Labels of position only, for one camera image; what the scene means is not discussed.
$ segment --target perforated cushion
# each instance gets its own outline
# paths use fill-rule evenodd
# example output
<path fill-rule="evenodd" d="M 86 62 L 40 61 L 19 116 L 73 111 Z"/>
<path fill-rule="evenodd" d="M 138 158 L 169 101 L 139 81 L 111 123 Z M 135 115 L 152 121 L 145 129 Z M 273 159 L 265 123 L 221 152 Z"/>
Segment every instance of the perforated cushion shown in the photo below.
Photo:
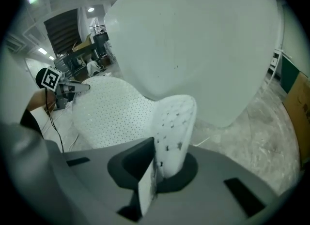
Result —
<path fill-rule="evenodd" d="M 154 137 L 162 176 L 181 169 L 196 119 L 193 97 L 175 95 L 154 102 L 118 78 L 97 76 L 84 83 L 91 88 L 75 95 L 73 122 L 93 148 Z"/>

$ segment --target person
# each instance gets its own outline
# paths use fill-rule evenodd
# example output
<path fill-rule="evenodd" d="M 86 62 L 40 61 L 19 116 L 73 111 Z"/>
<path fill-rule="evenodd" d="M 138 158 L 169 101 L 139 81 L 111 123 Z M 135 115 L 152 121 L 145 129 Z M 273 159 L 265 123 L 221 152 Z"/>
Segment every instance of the person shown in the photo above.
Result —
<path fill-rule="evenodd" d="M 54 92 L 47 90 L 46 94 L 44 86 L 41 85 L 46 69 L 47 68 L 43 68 L 38 72 L 35 81 L 40 89 L 33 94 L 20 121 L 21 125 L 37 131 L 42 137 L 43 135 L 41 133 L 40 126 L 34 116 L 31 114 L 31 111 L 35 110 L 36 108 L 46 106 L 46 103 L 49 112 L 54 109 L 56 103 L 56 96 Z"/>

